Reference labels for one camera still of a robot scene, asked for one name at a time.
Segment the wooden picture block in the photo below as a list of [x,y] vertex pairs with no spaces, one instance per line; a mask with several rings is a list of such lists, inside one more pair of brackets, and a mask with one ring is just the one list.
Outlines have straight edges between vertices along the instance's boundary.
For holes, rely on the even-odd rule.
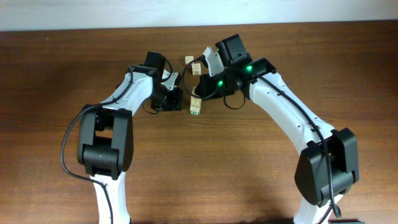
[[200,109],[201,108],[201,99],[196,97],[191,97],[190,106],[192,108]]

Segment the green letter R block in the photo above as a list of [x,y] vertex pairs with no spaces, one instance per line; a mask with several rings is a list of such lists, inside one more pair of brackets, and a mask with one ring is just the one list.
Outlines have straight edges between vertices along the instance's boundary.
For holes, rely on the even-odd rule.
[[200,109],[191,107],[190,108],[190,114],[199,116],[200,115]]

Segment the blue letter D block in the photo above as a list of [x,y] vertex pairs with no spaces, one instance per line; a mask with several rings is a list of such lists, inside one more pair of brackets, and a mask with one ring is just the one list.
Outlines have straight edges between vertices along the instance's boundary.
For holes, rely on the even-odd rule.
[[192,94],[195,95],[195,96],[198,96],[198,95],[195,93],[195,90],[196,90],[196,87],[194,86],[193,89],[192,89]]

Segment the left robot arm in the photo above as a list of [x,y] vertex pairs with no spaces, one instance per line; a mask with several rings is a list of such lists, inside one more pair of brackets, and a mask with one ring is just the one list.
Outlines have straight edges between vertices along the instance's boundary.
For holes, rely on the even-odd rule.
[[168,60],[149,51],[141,65],[130,65],[123,82],[98,105],[86,105],[80,116],[77,160],[93,183],[100,223],[130,223],[126,172],[134,154],[135,112],[146,100],[154,114],[182,109],[180,75],[166,71]]

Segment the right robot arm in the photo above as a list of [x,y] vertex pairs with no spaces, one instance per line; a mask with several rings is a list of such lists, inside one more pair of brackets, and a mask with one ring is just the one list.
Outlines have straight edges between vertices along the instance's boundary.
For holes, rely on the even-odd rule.
[[208,69],[195,94],[225,99],[241,91],[260,106],[291,140],[299,160],[294,175],[302,195],[293,223],[329,223],[341,217],[338,201],[359,180],[358,141],[349,129],[335,129],[287,87],[273,64],[253,60],[238,34],[207,47],[199,61]]

